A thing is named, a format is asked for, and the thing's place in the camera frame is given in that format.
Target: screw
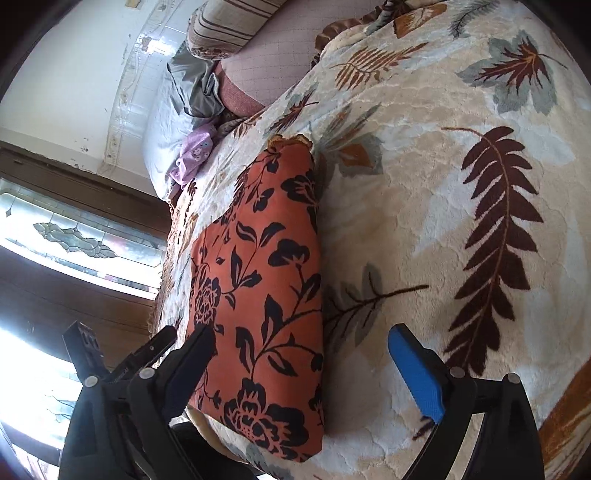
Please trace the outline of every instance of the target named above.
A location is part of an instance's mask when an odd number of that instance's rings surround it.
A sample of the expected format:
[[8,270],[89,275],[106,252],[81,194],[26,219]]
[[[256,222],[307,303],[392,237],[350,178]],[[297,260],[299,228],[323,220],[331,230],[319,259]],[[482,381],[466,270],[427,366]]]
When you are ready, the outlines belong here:
[[507,380],[510,381],[511,383],[514,383],[515,385],[518,385],[521,383],[521,379],[519,378],[519,375],[517,375],[517,374],[507,375]]
[[152,378],[154,376],[154,374],[156,373],[156,370],[154,370],[153,368],[144,368],[140,373],[139,373],[139,377],[142,380],[148,380],[149,378]]
[[89,376],[86,380],[84,380],[84,386],[88,388],[94,387],[99,382],[99,379],[96,378],[94,375]]
[[464,378],[466,376],[466,372],[464,372],[464,369],[460,367],[451,367],[449,372],[453,378]]

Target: stained glass window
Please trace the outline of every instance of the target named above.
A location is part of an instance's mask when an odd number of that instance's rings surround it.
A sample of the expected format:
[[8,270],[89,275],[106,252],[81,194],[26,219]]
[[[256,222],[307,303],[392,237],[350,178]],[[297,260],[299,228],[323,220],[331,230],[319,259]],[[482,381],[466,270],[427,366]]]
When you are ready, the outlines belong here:
[[0,245],[113,290],[154,299],[166,241],[0,179]]

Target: blue gripper pad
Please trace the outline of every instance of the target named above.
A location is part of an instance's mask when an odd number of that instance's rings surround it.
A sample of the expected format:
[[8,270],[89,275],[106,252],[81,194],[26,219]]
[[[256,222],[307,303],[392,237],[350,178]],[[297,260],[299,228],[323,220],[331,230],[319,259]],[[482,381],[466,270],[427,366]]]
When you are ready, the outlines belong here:
[[397,326],[392,327],[388,334],[388,351],[421,413],[439,424],[445,413],[441,385]]

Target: purple cloth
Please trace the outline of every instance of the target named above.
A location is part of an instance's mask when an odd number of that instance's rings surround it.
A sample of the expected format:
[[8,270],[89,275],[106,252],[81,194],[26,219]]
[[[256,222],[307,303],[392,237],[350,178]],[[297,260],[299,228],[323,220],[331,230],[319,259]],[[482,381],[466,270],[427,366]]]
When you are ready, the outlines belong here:
[[213,123],[208,123],[188,134],[183,142],[180,157],[169,174],[181,187],[195,178],[199,167],[209,158],[216,132]]

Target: blanket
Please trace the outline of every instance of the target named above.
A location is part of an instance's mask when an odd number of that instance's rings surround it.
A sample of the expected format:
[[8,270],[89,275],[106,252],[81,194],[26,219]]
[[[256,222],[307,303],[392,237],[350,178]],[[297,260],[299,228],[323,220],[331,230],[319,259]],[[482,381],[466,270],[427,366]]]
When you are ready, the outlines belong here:
[[404,322],[449,366],[516,372],[546,478],[566,479],[591,443],[591,86],[512,0],[449,0],[364,29],[335,38],[183,193],[157,327],[182,341],[192,242],[273,135],[303,135],[320,199],[323,450],[294,463],[211,430],[274,478],[402,478],[430,431],[386,349]]

